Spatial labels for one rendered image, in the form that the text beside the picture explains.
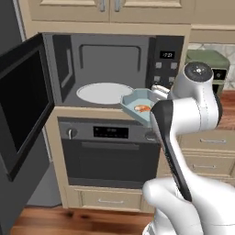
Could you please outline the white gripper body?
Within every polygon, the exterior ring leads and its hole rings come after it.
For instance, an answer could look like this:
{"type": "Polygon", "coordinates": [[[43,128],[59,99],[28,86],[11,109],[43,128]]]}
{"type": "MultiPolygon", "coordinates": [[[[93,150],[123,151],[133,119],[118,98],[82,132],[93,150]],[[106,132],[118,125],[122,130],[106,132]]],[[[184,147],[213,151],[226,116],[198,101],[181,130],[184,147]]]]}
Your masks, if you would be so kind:
{"type": "Polygon", "coordinates": [[[168,94],[170,93],[170,90],[168,88],[165,88],[164,86],[154,84],[151,87],[151,90],[157,95],[157,98],[160,100],[165,100],[168,98],[168,94]]]}

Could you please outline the orange shrimp and garlic meal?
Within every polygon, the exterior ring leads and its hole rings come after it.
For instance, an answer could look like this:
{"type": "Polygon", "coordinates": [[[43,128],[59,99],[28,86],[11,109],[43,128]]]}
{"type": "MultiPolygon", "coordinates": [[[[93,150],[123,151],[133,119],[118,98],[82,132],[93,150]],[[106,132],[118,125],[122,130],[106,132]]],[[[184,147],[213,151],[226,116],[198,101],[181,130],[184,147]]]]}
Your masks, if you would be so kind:
{"type": "Polygon", "coordinates": [[[147,112],[147,111],[150,111],[151,108],[149,106],[146,106],[146,105],[137,105],[134,107],[134,110],[137,111],[137,112],[147,112]]]}

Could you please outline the pale blue tupperware container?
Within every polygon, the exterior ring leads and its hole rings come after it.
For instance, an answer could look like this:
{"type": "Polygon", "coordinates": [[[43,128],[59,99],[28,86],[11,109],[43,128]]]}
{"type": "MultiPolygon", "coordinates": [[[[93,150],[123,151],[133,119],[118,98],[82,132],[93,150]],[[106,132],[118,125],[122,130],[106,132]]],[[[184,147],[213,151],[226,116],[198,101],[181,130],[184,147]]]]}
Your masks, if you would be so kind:
{"type": "Polygon", "coordinates": [[[121,97],[120,105],[122,110],[142,124],[146,128],[151,127],[150,112],[139,112],[135,110],[137,105],[145,105],[153,107],[159,101],[157,95],[150,89],[140,88],[135,89],[130,95],[123,95],[121,97]]]}

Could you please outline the white microwave turntable plate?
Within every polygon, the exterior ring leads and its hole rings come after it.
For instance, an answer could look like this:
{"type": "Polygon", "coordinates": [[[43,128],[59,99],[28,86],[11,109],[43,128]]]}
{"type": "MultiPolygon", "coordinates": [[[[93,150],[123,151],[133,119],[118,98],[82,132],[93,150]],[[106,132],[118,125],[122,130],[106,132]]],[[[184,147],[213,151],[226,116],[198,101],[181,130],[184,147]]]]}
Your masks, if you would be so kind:
{"type": "Polygon", "coordinates": [[[121,97],[130,95],[133,88],[124,84],[96,83],[88,84],[76,91],[76,95],[82,100],[98,105],[116,105],[121,97]]]}

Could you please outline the dark grey microwave oven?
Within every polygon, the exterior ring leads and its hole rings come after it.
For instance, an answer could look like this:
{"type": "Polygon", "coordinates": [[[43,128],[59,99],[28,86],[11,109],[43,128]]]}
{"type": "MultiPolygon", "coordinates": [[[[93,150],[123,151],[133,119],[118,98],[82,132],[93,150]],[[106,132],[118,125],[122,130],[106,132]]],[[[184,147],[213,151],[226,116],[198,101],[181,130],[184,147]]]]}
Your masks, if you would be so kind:
{"type": "Polygon", "coordinates": [[[154,84],[170,88],[181,65],[185,38],[167,35],[43,35],[57,106],[99,107],[76,91],[88,84],[154,84]]]}

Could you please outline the beige cupboard door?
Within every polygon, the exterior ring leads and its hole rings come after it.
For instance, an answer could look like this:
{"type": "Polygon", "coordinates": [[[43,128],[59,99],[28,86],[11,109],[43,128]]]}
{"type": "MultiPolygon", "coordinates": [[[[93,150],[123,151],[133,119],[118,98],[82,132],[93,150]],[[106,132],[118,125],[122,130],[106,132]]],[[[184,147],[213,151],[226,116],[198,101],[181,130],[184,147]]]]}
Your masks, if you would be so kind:
{"type": "Polygon", "coordinates": [[[28,0],[29,11],[36,21],[107,22],[106,11],[100,12],[99,0],[28,0]]]}
{"type": "Polygon", "coordinates": [[[190,24],[195,0],[110,0],[110,20],[115,23],[190,24]]]}

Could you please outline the grey oven door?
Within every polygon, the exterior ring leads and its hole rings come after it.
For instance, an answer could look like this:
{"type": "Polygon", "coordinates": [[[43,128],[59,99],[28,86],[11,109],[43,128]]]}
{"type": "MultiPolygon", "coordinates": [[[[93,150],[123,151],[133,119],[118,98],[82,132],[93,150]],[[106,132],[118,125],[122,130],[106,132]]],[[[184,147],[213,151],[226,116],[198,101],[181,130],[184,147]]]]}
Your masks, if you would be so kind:
{"type": "Polygon", "coordinates": [[[84,148],[81,140],[62,140],[65,166],[70,185],[141,189],[156,177],[160,145],[136,144],[131,150],[84,148]]]}

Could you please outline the black microwave door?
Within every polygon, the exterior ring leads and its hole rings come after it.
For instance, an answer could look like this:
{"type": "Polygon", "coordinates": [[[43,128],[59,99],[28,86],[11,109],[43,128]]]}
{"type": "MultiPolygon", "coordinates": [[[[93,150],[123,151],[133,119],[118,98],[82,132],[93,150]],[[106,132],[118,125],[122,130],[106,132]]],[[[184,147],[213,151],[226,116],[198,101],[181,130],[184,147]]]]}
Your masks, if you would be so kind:
{"type": "Polygon", "coordinates": [[[0,55],[0,158],[13,181],[45,125],[54,100],[40,34],[0,55]]]}

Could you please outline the round grey oven knob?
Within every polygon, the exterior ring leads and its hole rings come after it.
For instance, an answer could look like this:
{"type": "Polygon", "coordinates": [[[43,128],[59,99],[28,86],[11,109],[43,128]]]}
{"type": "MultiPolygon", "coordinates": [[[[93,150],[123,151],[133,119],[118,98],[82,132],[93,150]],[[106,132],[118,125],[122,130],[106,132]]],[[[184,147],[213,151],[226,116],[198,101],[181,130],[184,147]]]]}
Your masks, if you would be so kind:
{"type": "Polygon", "coordinates": [[[152,131],[149,131],[145,133],[145,139],[149,141],[156,141],[157,137],[152,131]]]}
{"type": "Polygon", "coordinates": [[[72,140],[77,135],[77,130],[73,128],[67,129],[67,135],[70,140],[72,140]]]}

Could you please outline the beige drawer front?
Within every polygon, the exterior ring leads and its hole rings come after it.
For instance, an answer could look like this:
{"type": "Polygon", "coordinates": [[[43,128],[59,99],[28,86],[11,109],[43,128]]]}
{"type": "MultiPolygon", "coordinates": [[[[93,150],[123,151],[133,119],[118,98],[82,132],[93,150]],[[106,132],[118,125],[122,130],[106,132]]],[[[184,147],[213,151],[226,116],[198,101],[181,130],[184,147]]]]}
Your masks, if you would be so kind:
{"type": "Polygon", "coordinates": [[[231,176],[233,166],[235,165],[235,160],[227,157],[215,157],[215,156],[185,156],[186,163],[188,167],[198,174],[204,175],[222,175],[231,176]],[[193,164],[196,165],[216,165],[216,169],[194,169],[193,164]]]}
{"type": "Polygon", "coordinates": [[[185,150],[203,151],[235,151],[235,131],[232,130],[210,130],[186,134],[180,138],[180,146],[185,150]],[[225,144],[200,142],[204,140],[226,140],[225,144]]]}

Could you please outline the green toaster oven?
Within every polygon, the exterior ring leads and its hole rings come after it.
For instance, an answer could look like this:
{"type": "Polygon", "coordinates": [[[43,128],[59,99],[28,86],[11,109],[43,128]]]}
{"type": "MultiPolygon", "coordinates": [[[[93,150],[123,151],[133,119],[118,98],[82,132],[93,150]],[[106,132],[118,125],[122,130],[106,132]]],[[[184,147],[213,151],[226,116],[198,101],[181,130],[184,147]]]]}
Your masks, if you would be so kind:
{"type": "Polygon", "coordinates": [[[213,91],[217,95],[222,94],[230,67],[225,56],[216,50],[188,50],[185,62],[204,62],[209,65],[214,73],[213,91]]]}

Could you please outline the grey built-in oven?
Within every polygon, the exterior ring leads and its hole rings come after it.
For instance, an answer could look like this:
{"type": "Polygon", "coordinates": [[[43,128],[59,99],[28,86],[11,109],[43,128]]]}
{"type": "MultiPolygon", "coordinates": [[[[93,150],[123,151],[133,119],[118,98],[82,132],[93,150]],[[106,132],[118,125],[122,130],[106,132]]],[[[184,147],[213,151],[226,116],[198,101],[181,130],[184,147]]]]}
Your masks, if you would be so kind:
{"type": "Polygon", "coordinates": [[[141,189],[157,174],[160,143],[134,120],[58,119],[70,185],[141,189]]]}

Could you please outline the beige drawer under oven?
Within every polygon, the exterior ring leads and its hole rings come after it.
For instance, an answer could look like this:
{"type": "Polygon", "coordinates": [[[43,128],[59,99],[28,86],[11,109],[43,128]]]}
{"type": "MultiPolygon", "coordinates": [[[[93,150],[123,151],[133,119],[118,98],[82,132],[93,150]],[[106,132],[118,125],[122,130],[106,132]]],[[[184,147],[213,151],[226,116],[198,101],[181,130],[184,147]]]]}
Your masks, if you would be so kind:
{"type": "Polygon", "coordinates": [[[80,193],[84,207],[105,207],[105,208],[117,208],[127,210],[139,210],[140,209],[140,194],[134,193],[122,193],[122,192],[106,192],[106,191],[82,191],[80,193]],[[106,204],[99,203],[97,200],[102,198],[103,200],[124,201],[124,204],[106,204]]]}

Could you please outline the beige wall cupboard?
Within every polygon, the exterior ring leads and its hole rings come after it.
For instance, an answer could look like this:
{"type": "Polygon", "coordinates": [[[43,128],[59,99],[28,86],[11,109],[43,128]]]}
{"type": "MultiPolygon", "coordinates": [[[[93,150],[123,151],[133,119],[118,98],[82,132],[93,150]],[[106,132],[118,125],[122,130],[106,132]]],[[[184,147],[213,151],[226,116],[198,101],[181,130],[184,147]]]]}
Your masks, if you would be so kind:
{"type": "Polygon", "coordinates": [[[196,0],[195,30],[235,30],[235,0],[196,0]]]}

